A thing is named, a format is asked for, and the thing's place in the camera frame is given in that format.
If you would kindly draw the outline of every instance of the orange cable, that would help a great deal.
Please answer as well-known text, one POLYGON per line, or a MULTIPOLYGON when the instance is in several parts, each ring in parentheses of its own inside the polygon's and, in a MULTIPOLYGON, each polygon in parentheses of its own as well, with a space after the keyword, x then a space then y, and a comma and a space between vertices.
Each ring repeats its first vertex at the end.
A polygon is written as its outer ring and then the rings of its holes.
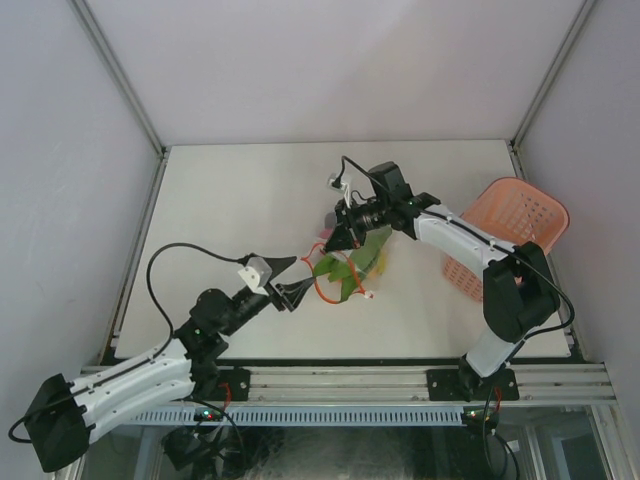
MULTIPOLYGON (((311 260, 309 260, 309 258, 311 257, 311 255, 313 254, 313 252, 315 251, 316 248, 318 248, 319 246, 324 246, 324 242, 316 242, 313 244, 313 246, 311 247, 311 251, 309 252, 309 254, 306 257, 301 257, 300 260, 302 260, 304 263, 306 263, 309 268, 311 269, 311 274, 313 275, 313 265, 311 264, 311 260)), ((347 260, 347 264, 349 265, 349 268, 351 269, 351 273, 353 274, 353 277, 356 279, 356 285, 358 285, 358 293, 361 293, 362 295, 364 295, 365 293, 367 293, 367 291, 362 287, 362 283, 360 283, 360 276, 358 275, 358 272, 356 271, 356 266, 353 263, 353 260, 351 260, 349 257, 347 257, 344 252, 342 251, 338 251, 338 253, 340 255, 342 255, 346 260, 347 260)), ((337 301, 337 300, 333 300, 329 297, 327 297, 322 290, 320 289, 320 285, 318 284, 318 279, 314 276, 313 279, 313 285, 316 289, 316 292, 318 293, 318 296, 324 300, 325 302, 331 304, 331 305, 338 305, 339 303, 342 303, 341 301, 337 301)))

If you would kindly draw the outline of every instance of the black cable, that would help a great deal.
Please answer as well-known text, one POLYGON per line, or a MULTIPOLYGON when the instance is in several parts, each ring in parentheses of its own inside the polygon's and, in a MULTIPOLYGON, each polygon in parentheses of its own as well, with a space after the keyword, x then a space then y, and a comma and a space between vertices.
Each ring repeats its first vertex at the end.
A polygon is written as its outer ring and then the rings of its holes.
POLYGON ((242 454, 242 465, 244 466, 245 469, 247 469, 249 466, 249 463, 247 461, 247 450, 244 448, 244 442, 242 441, 242 434, 240 433, 240 429, 238 428, 238 425, 236 425, 236 422, 233 421, 233 418, 231 418, 231 415, 225 412, 222 408, 216 407, 215 405, 211 405, 210 403, 205 402, 204 400, 200 400, 194 397, 189 397, 187 398, 187 400, 195 403, 199 403, 200 405, 210 408, 211 410, 218 412, 220 415, 222 415, 224 418, 226 418, 229 421, 234 431, 236 432, 236 435, 238 437, 238 442, 240 443, 240 453, 242 454))
MULTIPOLYGON (((126 375, 127 373, 135 370, 136 368, 145 365, 151 361, 153 361, 154 359, 158 358, 160 355, 162 355, 162 353, 166 350, 166 348, 169 346, 169 344, 171 343, 171 340, 173 340, 173 336, 174 336, 174 327, 173 327, 173 323, 171 322, 171 319, 169 318, 169 315, 167 315, 167 312, 165 312, 164 308, 162 308, 162 306, 160 305, 160 303, 158 302, 158 299, 156 298, 155 292, 153 291, 153 286, 151 285, 151 269, 153 267, 154 262, 156 261, 156 259, 158 258, 158 256, 166 251, 169 250, 170 248, 176 248, 176 247, 183 247, 183 248, 191 248, 193 250, 197 250, 199 252, 202 252, 206 255, 209 255, 210 257, 216 258, 218 260, 222 260, 223 262, 229 262, 229 263, 239 263, 240 265, 244 265, 244 263, 246 263, 247 259, 249 258, 248 256, 242 257, 242 258, 229 258, 229 257, 225 257, 223 255, 218 255, 217 253, 213 253, 205 248, 202 248, 198 245, 195 245, 193 243, 186 243, 186 242, 175 242, 175 243, 169 243, 163 247, 160 247, 153 255, 151 255, 151 258, 149 259, 149 262, 147 263, 147 271, 146 271, 146 275, 145 275, 145 279, 146 279, 146 283, 147 283, 147 291, 149 292, 149 296, 151 297, 151 301, 153 302, 153 304, 156 306, 156 308, 160 311, 160 314, 162 315, 162 318, 165 320, 165 322, 167 323, 167 325, 169 326, 169 335, 167 337, 167 340, 162 344, 162 346, 158 349, 157 352, 155 352, 151 358, 146 358, 145 360, 143 360, 142 362, 136 364, 136 365, 132 365, 131 367, 128 367, 124 370, 121 370, 118 373, 115 373, 109 377, 105 377, 97 382, 95 382, 93 384, 94 388, 95 387, 99 387, 101 385, 104 385, 105 383, 114 380, 118 377, 121 377, 123 375, 126 375)), ((31 440, 26 439, 26 438, 20 438, 17 437, 15 435, 15 430, 16 428, 18 428, 21 424, 23 424, 27 419, 33 417, 34 415, 38 415, 40 413, 43 413, 45 411, 50 411, 53 408, 55 408, 56 406, 67 402, 68 400, 71 400, 72 398, 81 395, 83 393, 86 393, 89 391, 88 387, 85 387, 83 389, 78 390, 77 392, 74 392, 71 395, 67 395, 64 398, 60 398, 54 402, 48 403, 46 405, 44 405, 41 408, 38 408, 36 410, 34 410, 33 412, 29 412, 26 413, 25 415, 23 415, 22 417, 20 417, 13 425, 11 425, 11 428, 9 428, 9 431, 7 432, 7 435, 9 437, 9 439, 13 442, 16 443, 25 443, 25 444, 30 444, 32 443, 31 440)))
POLYGON ((146 281, 147 281, 147 292, 149 292, 149 296, 151 297, 151 301, 156 306, 156 308, 158 309, 158 311, 162 315, 162 318, 164 319, 164 321, 169 326, 169 336, 167 337, 167 340, 164 342, 162 347, 160 347, 160 349, 155 354, 153 354, 152 358, 157 358, 158 356, 160 356, 162 354, 162 352, 164 352, 166 350, 166 348, 169 346, 169 343, 171 343, 171 340, 173 339, 174 328, 173 328, 173 322, 171 322, 171 319, 169 318, 169 315, 167 315, 167 312, 165 312, 164 308, 162 308, 162 306, 160 305, 160 302, 158 302, 158 299, 156 298, 156 294, 153 291, 153 286, 151 285, 151 269, 153 267, 154 262, 160 256, 160 254, 162 252, 164 252, 166 250, 169 250, 170 248, 178 248, 178 247, 180 247, 180 248, 191 248, 193 250, 197 250, 198 252, 204 253, 205 255, 209 255, 210 257, 213 257, 213 258, 215 258, 217 260, 222 260, 223 262, 239 263, 239 264, 242 265, 243 262, 245 262, 246 259, 247 259, 247 257, 242 257, 242 258, 225 257, 223 255, 218 255, 217 253, 213 253, 213 252, 207 250, 206 248, 202 248, 202 247, 200 247, 198 245, 195 245, 193 243, 186 243, 186 242, 168 243, 167 245, 165 245, 163 247, 160 247, 158 250, 156 250, 156 252, 153 255, 151 255, 151 258, 149 259, 149 263, 147 264, 147 272, 146 272, 146 275, 145 275, 145 278, 146 278, 146 281))
POLYGON ((351 191, 351 200, 352 200, 352 201, 353 201, 353 194, 354 194, 354 193, 355 193, 355 194, 357 194, 357 195, 358 195, 358 197, 360 197, 360 201, 361 201, 361 202, 365 202, 365 203, 367 202, 367 199, 366 199, 366 198, 364 198, 364 197, 362 196, 362 194, 361 194, 358 190, 352 190, 352 191, 351 191))
POLYGON ((513 450, 509 446, 509 443, 507 443, 507 441, 504 438, 502 438, 497 433, 495 433, 494 436, 496 437, 496 440, 498 440, 498 442, 500 442, 504 447, 505 455, 507 455, 507 452, 508 452, 508 454, 511 456, 511 460, 513 460, 513 466, 516 470, 516 480, 520 480, 520 465, 518 464, 518 459, 516 458, 516 454, 513 453, 513 450))
POLYGON ((11 425, 11 428, 9 428, 9 432, 7 432, 7 435, 9 437, 9 440, 11 440, 12 442, 15 443, 27 443, 30 444, 32 443, 30 439, 28 438, 20 438, 20 437, 16 437, 16 435, 14 434, 16 428, 18 428, 21 424, 23 424, 28 418, 33 417, 34 415, 39 415, 43 412, 49 411, 54 407, 57 407, 58 405, 72 399, 73 397, 77 396, 77 395, 81 395, 83 393, 86 393, 89 391, 88 387, 85 387, 81 390, 78 390, 77 392, 68 395, 64 398, 59 398, 58 400, 48 403, 47 405, 37 408, 35 409, 33 412, 28 412, 25 413, 22 417, 20 417, 13 425, 11 425))
POLYGON ((484 404, 484 409, 482 411, 482 446, 484 448, 484 458, 487 460, 487 465, 489 466, 489 470, 493 475, 493 462, 491 461, 491 455, 489 455, 489 447, 487 446, 487 415, 489 414, 489 404, 491 403, 491 397, 493 396, 493 387, 489 388, 489 395, 487 396, 487 401, 484 404))
MULTIPOLYGON (((393 192, 391 192, 387 187, 385 187, 375 177, 373 177, 369 172, 367 172, 364 168, 362 168, 356 162, 351 160, 349 157, 346 157, 346 156, 343 155, 341 161, 342 161, 342 172, 344 172, 345 162, 348 162, 356 170, 358 170, 365 177, 367 177, 372 183, 375 183, 377 186, 382 188, 382 190, 385 193, 387 193, 391 198, 393 198, 395 201, 406 203, 401 198, 398 198, 393 192)), ((474 238, 477 238, 478 240, 480 240, 485 245, 489 245, 490 247, 495 248, 499 252, 502 252, 505 255, 508 255, 509 257, 511 257, 514 260, 516 260, 516 262, 519 262, 520 264, 524 265, 529 270, 531 270, 531 272, 533 272, 537 277, 539 277, 545 283, 547 283, 547 285, 549 285, 553 290, 555 290, 555 292, 560 296, 560 298, 562 298, 562 300, 567 305, 567 308, 569 309, 569 316, 568 316, 567 320, 565 322, 561 323, 560 325, 556 325, 554 327, 542 328, 540 330, 536 330, 534 332, 530 332, 530 333, 528 333, 527 335, 524 336, 524 338, 522 339, 523 342, 527 341, 528 339, 530 339, 532 337, 535 337, 536 335, 540 335, 542 333, 549 333, 549 332, 554 332, 556 330, 562 330, 562 329, 564 329, 566 327, 569 327, 573 323, 573 321, 575 320, 576 312, 575 312, 575 308, 573 306, 573 303, 571 303, 571 300, 569 300, 569 297, 552 280, 550 280, 545 275, 543 275, 542 272, 538 271, 533 265, 531 265, 530 263, 522 260, 515 252, 510 252, 509 250, 507 250, 505 248, 502 248, 500 245, 493 244, 491 239, 488 239, 484 235, 479 234, 478 232, 476 232, 472 228, 468 227, 467 225, 464 225, 464 224, 462 224, 460 222, 457 222, 455 220, 449 220, 446 215, 442 215, 442 214, 437 213, 437 212, 429 212, 429 211, 423 210, 423 209, 420 209, 420 213, 423 213, 425 215, 429 215, 429 216, 436 217, 436 218, 439 218, 441 220, 444 220, 444 221, 450 223, 451 225, 454 225, 455 227, 458 227, 461 230, 464 230, 465 232, 467 232, 468 234, 470 234, 474 238)))

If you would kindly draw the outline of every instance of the white table surface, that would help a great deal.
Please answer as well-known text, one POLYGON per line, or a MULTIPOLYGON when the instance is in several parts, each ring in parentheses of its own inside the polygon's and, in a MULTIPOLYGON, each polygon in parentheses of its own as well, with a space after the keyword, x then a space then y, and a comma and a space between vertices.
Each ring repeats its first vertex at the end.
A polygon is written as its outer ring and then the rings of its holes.
MULTIPOLYGON (((166 243, 184 241, 239 257, 305 255, 339 194, 326 179, 348 155, 369 168, 395 161, 413 192, 426 191, 462 213, 495 179, 513 176, 499 140, 362 142, 174 147, 162 181, 116 356, 130 357, 166 338, 167 328, 146 291, 149 257, 166 243)), ((347 170, 365 196, 371 187, 347 170)), ((481 304, 457 291, 441 273, 442 254, 395 233, 387 271, 375 298, 360 295, 329 305, 309 290, 298 310, 268 307, 228 338, 223 358, 353 359, 451 358, 466 353, 486 327, 481 304)), ((186 249, 162 254, 154 265, 156 295, 176 328, 198 295, 243 287, 237 266, 186 249)), ((309 275, 298 262, 278 281, 309 275)), ((556 325, 554 315, 545 326, 556 325)), ((520 357, 562 357, 562 331, 529 341, 520 357)))

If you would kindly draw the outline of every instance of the white wall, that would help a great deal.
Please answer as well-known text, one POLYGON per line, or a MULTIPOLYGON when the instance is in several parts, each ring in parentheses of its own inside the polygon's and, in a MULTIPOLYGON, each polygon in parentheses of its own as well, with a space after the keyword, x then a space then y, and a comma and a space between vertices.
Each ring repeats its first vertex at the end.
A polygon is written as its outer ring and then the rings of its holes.
POLYGON ((90 0, 168 145, 511 138, 582 0, 90 0))
POLYGON ((0 477, 36 479, 5 432, 98 353, 156 160, 66 2, 2 2, 0 65, 0 477))
POLYGON ((640 3, 600 2, 524 144, 531 179, 569 209, 555 249, 589 353, 640 438, 640 3))

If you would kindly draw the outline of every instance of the pink plastic basket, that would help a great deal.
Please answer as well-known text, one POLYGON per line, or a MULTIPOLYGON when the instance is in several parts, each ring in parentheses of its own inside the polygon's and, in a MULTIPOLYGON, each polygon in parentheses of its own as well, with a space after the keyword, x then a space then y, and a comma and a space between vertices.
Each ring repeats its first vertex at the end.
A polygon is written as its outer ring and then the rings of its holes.
MULTIPOLYGON (((569 214, 560 202, 518 178, 493 182, 462 218, 517 245, 532 240, 545 255, 569 226, 569 214)), ((459 290, 482 301, 482 280, 468 268, 447 256, 443 273, 459 290)))

